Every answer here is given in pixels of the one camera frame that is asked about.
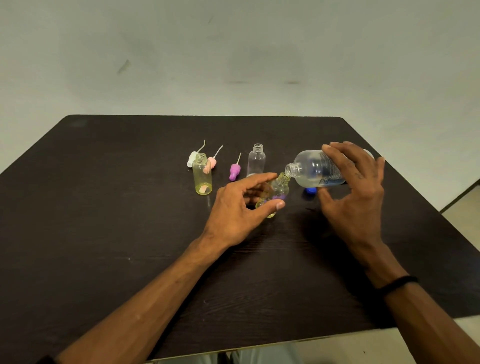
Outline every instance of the person's left hand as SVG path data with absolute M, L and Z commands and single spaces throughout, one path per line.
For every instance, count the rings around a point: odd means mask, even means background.
M 254 174 L 221 187 L 202 237 L 218 244 L 221 251 L 241 243 L 268 215 L 285 207 L 285 202 L 278 199 L 255 210 L 247 208 L 247 204 L 260 199 L 266 182 L 276 177 L 276 173 Z

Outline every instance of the black wristband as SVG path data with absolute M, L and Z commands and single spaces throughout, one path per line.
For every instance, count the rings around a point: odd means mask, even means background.
M 389 283 L 387 284 L 386 286 L 383 286 L 381 288 L 378 288 L 377 289 L 377 292 L 379 295 L 381 295 L 382 297 L 385 297 L 386 295 L 388 295 L 390 292 L 393 292 L 395 291 L 397 288 L 400 288 L 404 285 L 406 285 L 407 283 L 410 283 L 410 282 L 415 282 L 415 283 L 418 283 L 419 279 L 417 277 L 414 277 L 414 276 L 403 276 L 403 277 L 400 277 L 400 278 L 397 278 L 396 280 L 394 280 L 392 283 Z

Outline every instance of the person's right hand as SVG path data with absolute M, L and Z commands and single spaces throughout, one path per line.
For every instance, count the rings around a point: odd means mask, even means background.
M 383 245 L 380 214 L 385 159 L 375 160 L 350 142 L 332 142 L 323 145 L 322 150 L 340 169 L 351 188 L 351 194 L 341 200 L 334 200 L 326 187 L 317 188 L 322 212 L 356 259 L 366 266 L 368 256 Z

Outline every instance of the hand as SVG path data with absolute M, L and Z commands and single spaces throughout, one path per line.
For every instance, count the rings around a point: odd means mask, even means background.
M 333 142 L 323 145 L 322 150 L 340 169 L 351 188 L 351 194 L 334 200 L 325 187 L 319 187 L 317 194 L 322 211 L 352 254 L 366 266 L 368 255 L 383 245 L 380 214 L 385 159 L 375 160 L 350 142 Z
M 218 244 L 220 252 L 241 243 L 270 214 L 285 207 L 283 200 L 270 200 L 255 210 L 248 204 L 259 201 L 267 181 L 277 177 L 276 173 L 254 174 L 221 187 L 202 237 Z

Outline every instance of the plastic bottle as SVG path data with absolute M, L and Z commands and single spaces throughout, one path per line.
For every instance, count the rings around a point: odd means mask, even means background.
M 287 197 L 290 188 L 288 187 L 288 182 L 290 181 L 290 177 L 287 177 L 284 172 L 280 173 L 276 180 L 273 180 L 269 183 L 269 189 L 265 191 L 265 197 L 257 202 L 255 208 L 260 207 L 265 202 L 269 200 L 275 199 L 282 199 L 285 200 Z M 268 215 L 268 218 L 275 216 L 276 212 L 273 214 Z
M 300 152 L 293 163 L 285 166 L 285 174 L 295 178 L 297 183 L 305 188 L 334 186 L 345 182 L 338 167 L 321 150 Z
M 248 155 L 247 177 L 256 173 L 263 173 L 264 167 L 265 167 L 264 146 L 261 144 L 255 144 L 253 146 L 253 150 Z
M 193 161 L 193 181 L 195 191 L 205 195 L 212 191 L 212 168 L 205 153 L 198 153 Z

